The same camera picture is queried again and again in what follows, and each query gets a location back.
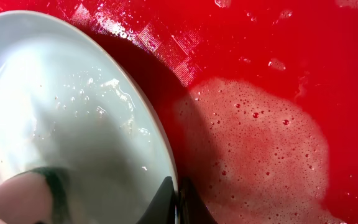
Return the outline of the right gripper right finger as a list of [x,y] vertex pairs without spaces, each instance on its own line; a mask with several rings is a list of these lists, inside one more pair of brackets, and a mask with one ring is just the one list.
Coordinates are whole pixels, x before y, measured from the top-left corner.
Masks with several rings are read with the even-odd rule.
[[181,180],[178,208],[181,224],[217,224],[188,177]]

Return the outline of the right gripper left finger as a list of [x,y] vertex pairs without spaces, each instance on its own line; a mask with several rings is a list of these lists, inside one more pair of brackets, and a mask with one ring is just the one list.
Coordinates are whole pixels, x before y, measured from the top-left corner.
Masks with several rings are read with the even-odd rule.
[[177,219],[175,199],[173,180],[167,176],[137,224],[175,224]]

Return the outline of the pink sponge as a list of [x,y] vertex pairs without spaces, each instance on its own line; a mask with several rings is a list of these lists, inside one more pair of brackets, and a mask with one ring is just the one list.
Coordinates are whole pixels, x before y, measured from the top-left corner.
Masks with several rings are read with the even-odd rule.
[[57,167],[22,172],[0,185],[0,224],[71,223],[68,174]]

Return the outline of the light blue plate top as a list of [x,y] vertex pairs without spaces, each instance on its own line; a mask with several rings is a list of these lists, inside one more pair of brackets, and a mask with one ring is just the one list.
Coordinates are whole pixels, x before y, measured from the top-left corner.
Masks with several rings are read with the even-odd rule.
[[0,185],[37,167],[68,176],[72,223],[137,223],[177,176],[137,83],[76,27],[0,13]]

